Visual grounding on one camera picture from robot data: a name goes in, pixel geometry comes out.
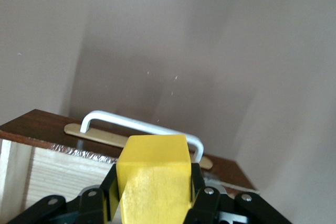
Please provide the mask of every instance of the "yellow cube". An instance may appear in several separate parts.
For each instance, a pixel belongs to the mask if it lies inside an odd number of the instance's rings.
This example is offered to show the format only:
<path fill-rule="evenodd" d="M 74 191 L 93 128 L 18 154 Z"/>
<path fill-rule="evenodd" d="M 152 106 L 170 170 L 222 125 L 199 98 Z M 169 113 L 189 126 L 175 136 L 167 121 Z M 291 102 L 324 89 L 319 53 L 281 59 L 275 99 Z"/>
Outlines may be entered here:
<path fill-rule="evenodd" d="M 184 135 L 131 136 L 117 162 L 123 224 L 182 224 L 191 207 Z"/>

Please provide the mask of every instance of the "screw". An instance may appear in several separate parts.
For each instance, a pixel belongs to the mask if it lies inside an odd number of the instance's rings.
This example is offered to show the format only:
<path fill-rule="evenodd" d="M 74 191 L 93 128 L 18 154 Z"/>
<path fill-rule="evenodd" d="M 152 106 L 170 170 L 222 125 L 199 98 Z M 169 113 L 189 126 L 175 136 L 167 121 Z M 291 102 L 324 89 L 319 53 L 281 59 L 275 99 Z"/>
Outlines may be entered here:
<path fill-rule="evenodd" d="M 89 197 L 92 197 L 92 196 L 94 196 L 94 195 L 96 195 L 96 194 L 97 194 L 96 191 L 91 191 L 91 192 L 88 193 L 88 196 L 89 196 Z"/>
<path fill-rule="evenodd" d="M 210 187 L 205 188 L 204 191 L 205 191 L 206 194 L 209 194 L 209 195 L 214 194 L 214 192 L 215 192 L 215 191 L 214 191 L 212 188 L 210 188 Z"/>
<path fill-rule="evenodd" d="M 250 195 L 248 195 L 248 194 L 243 194 L 243 195 L 241 196 L 241 198 L 242 198 L 244 201 L 247 201 L 247 202 L 252 201 L 252 197 L 251 197 Z"/>
<path fill-rule="evenodd" d="M 53 204 L 56 204 L 58 201 L 58 199 L 51 199 L 50 201 L 48 201 L 48 205 L 53 205 Z"/>

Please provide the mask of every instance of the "wall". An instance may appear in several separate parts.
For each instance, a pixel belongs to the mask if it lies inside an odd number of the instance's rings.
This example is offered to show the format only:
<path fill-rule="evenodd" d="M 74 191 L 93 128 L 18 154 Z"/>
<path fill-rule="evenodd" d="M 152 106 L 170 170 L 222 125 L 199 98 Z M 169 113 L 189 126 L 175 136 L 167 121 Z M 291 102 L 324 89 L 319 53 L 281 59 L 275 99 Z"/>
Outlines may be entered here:
<path fill-rule="evenodd" d="M 0 120 L 103 109 L 199 136 L 294 223 L 336 217 L 336 0 L 0 0 Z"/>

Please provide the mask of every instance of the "white handle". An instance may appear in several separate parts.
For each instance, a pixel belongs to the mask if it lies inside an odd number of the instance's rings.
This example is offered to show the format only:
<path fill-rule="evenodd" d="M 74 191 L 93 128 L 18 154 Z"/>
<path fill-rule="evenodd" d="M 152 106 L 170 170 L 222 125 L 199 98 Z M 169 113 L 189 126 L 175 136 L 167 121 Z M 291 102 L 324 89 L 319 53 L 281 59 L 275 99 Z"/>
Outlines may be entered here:
<path fill-rule="evenodd" d="M 146 132 L 146 133 L 150 133 L 154 135 L 183 134 L 186 136 L 187 142 L 196 147 L 196 152 L 194 154 L 194 162 L 199 163 L 202 158 L 204 147 L 203 147 L 201 140 L 197 136 L 189 135 L 189 134 L 186 134 L 180 131 L 170 130 L 170 129 L 160 127 L 154 124 L 145 123 L 145 122 L 138 121 L 138 120 L 131 119 L 131 118 L 126 118 L 125 116 L 116 115 L 116 114 L 112 114 L 112 113 L 101 111 L 101 110 L 92 111 L 84 117 L 82 121 L 82 125 L 80 127 L 81 133 L 86 133 L 88 131 L 90 122 L 92 119 L 98 119 L 98 120 L 102 120 L 105 122 L 114 123 L 117 125 L 125 126 L 130 129 L 134 129 L 134 130 L 138 130 L 138 131 L 142 131 L 142 132 Z"/>

